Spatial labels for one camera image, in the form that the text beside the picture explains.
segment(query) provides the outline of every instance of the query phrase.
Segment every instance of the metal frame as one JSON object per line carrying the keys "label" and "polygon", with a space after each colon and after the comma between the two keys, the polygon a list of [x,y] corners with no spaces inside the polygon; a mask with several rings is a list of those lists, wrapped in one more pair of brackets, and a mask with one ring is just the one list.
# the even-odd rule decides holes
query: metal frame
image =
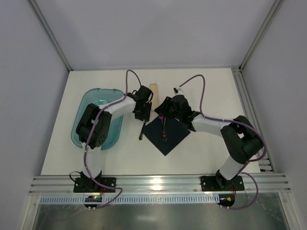
{"label": "metal frame", "polygon": [[[232,68],[232,73],[235,79],[236,88],[239,94],[239,98],[243,107],[244,115],[249,119],[251,124],[263,135],[260,127],[259,120],[256,116],[255,108],[252,103],[249,91],[243,76],[242,71],[239,68]],[[263,151],[261,150],[258,153],[258,157],[262,155]],[[269,157],[269,151],[267,155],[260,160],[259,167],[262,172],[274,172],[271,159]]]}
{"label": "metal frame", "polygon": [[267,32],[268,28],[270,27],[273,19],[275,18],[277,12],[281,8],[284,0],[275,0],[272,7],[270,8],[269,12],[267,13],[266,17],[264,18],[260,29],[258,30],[255,38],[253,39],[247,53],[245,54],[242,64],[240,66],[240,70],[243,70],[250,60],[251,56],[254,54],[255,50],[257,49],[259,43],[263,39],[265,33]]}
{"label": "metal frame", "polygon": [[[283,173],[252,173],[251,175],[256,180],[260,193],[290,192],[289,183]],[[204,175],[104,175],[104,177],[116,177],[116,186],[123,189],[123,195],[204,194],[201,191],[201,176]],[[238,193],[254,193],[256,189],[252,179],[244,174],[242,178],[246,190]],[[73,186],[74,182],[69,176],[36,176],[29,195],[76,195],[73,193]]]}
{"label": "metal frame", "polygon": [[59,43],[57,42],[55,36],[53,35],[43,13],[41,12],[36,0],[27,0],[27,2],[30,4],[30,7],[32,8],[34,14],[36,15],[38,21],[42,25],[46,35],[48,36],[49,40],[51,41],[52,45],[54,46],[56,52],[58,53],[59,57],[61,58],[63,64],[66,66],[68,71],[72,71],[72,68],[66,59],[61,47],[59,46]]}

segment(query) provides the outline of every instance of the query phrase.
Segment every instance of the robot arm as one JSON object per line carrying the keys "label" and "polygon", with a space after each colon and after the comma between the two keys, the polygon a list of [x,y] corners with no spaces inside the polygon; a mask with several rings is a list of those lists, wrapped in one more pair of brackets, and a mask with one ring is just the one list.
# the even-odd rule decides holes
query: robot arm
{"label": "robot arm", "polygon": [[[200,112],[192,111],[182,91],[180,89],[174,89],[174,91],[177,94],[173,98],[166,97],[155,111],[160,116],[176,118],[190,131],[207,132],[224,139],[230,156],[217,171],[216,181],[221,189],[227,188],[248,160],[263,147],[261,141],[248,128],[234,123],[207,119]],[[234,120],[252,127],[244,116],[238,116]]]}
{"label": "robot arm", "polygon": [[[129,92],[125,99],[124,97],[120,98],[119,101],[122,100],[120,103],[112,106],[109,106],[111,103],[102,106],[97,106],[92,103],[86,107],[76,128],[76,133],[79,136],[84,150],[96,116],[101,109],[107,107],[107,109],[101,113],[97,121],[88,144],[89,148],[86,150],[87,165],[91,169],[92,176],[97,181],[100,181],[101,178],[101,165],[99,164],[100,150],[108,136],[111,121],[131,112],[134,113],[136,119],[145,122],[149,121],[152,96],[153,92],[150,89],[141,86],[138,91]],[[82,169],[78,184],[79,192],[90,192],[99,189],[98,185],[90,179],[90,175],[85,167]]]}

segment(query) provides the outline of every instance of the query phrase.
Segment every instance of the cable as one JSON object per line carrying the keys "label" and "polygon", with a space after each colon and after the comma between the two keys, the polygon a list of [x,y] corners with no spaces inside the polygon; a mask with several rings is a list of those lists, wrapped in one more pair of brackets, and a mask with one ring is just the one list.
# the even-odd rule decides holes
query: cable
{"label": "cable", "polygon": [[94,124],[93,124],[93,126],[92,126],[91,132],[90,132],[90,134],[88,135],[88,138],[87,138],[87,141],[86,141],[86,144],[85,144],[85,151],[84,151],[83,162],[84,162],[85,169],[86,169],[87,173],[89,174],[90,178],[92,179],[92,181],[94,181],[97,185],[99,185],[99,186],[101,186],[101,187],[103,187],[103,188],[119,190],[119,193],[118,193],[114,198],[112,198],[110,201],[106,202],[105,204],[103,204],[103,205],[101,205],[101,206],[98,206],[96,209],[104,208],[104,207],[108,206],[108,205],[109,205],[110,203],[112,203],[117,197],[119,197],[119,195],[122,193],[123,189],[120,188],[120,187],[109,187],[109,186],[103,185],[103,184],[99,183],[97,180],[95,180],[95,178],[92,176],[92,173],[91,173],[91,171],[89,170],[89,168],[88,168],[88,166],[87,166],[87,162],[86,162],[87,147],[88,147],[88,144],[89,144],[89,142],[90,142],[90,140],[91,140],[91,137],[92,137],[92,135],[93,135],[94,129],[95,129],[95,127],[96,127],[96,124],[97,124],[98,119],[99,119],[100,115],[102,114],[102,112],[103,112],[104,110],[106,110],[108,107],[113,106],[113,105],[115,105],[115,104],[118,104],[118,103],[120,103],[120,102],[122,102],[122,101],[124,101],[124,100],[126,99],[127,94],[128,94],[128,73],[129,73],[129,72],[132,72],[132,73],[136,76],[136,78],[137,78],[138,81],[139,81],[140,86],[142,86],[139,76],[138,76],[133,70],[128,69],[128,70],[126,71],[126,92],[125,92],[125,95],[124,95],[123,99],[121,99],[121,100],[119,100],[119,101],[112,102],[111,104],[109,104],[108,106],[105,106],[103,109],[101,109],[101,110],[99,111],[99,113],[97,114],[97,116],[96,116],[96,118],[95,118],[95,121],[94,121]]}
{"label": "cable", "polygon": [[81,175],[81,173],[78,172],[78,171],[73,171],[73,172],[69,173],[69,178],[70,178],[74,183],[76,183],[76,181],[71,177],[71,174],[72,174],[72,173],[78,173],[79,175]]}
{"label": "cable", "polygon": [[248,205],[245,205],[245,206],[243,206],[243,207],[229,207],[229,208],[227,208],[227,207],[225,207],[225,206],[222,206],[222,207],[225,208],[225,209],[234,210],[234,211],[243,210],[243,209],[248,208],[248,207],[250,207],[251,205],[253,205],[253,204],[255,203],[257,197],[258,197],[259,188],[258,188],[258,184],[257,184],[256,180],[254,179],[254,177],[252,177],[252,176],[251,176],[249,173],[247,173],[247,172],[241,172],[241,173],[242,173],[242,174],[245,174],[245,175],[247,175],[247,176],[249,176],[249,177],[253,180],[253,182],[254,182],[254,184],[255,184],[255,187],[256,187],[256,195],[255,195],[254,199],[252,200],[252,202],[250,202]]}

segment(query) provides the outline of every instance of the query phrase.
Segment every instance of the black plastic bracket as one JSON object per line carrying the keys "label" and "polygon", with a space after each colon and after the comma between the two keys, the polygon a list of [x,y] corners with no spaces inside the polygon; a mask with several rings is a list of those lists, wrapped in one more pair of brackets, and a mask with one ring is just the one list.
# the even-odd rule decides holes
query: black plastic bracket
{"label": "black plastic bracket", "polygon": [[[101,177],[98,175],[95,180],[99,183],[106,185],[108,187],[116,187],[116,178],[115,177]],[[83,173],[81,177],[75,179],[75,185],[73,187],[74,193],[100,193],[102,188],[97,185],[91,178],[88,178]],[[104,193],[114,193],[115,189],[104,189]]]}
{"label": "black plastic bracket", "polygon": [[230,187],[222,189],[216,181],[216,176],[202,176],[201,177],[201,190],[203,192],[219,192],[219,191],[244,191],[244,183],[242,176],[236,176]]}

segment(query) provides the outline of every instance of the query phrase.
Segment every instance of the translucent blue bin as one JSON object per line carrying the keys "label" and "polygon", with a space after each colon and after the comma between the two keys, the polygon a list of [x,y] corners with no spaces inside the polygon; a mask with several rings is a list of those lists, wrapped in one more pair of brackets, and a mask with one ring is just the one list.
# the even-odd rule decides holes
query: translucent blue bin
{"label": "translucent blue bin", "polygon": [[[85,93],[83,96],[76,118],[75,122],[73,123],[72,131],[71,131],[71,140],[73,143],[82,148],[81,142],[79,141],[79,136],[76,133],[77,125],[87,107],[88,104],[93,103],[95,105],[103,105],[107,104],[113,101],[118,100],[124,95],[124,93],[117,89],[91,89],[88,92]],[[107,135],[105,143],[101,146],[101,150],[106,150],[111,148],[113,145],[116,144],[120,129],[121,129],[121,123],[123,121],[123,116],[118,117],[117,119],[113,120],[110,124],[109,133]]]}

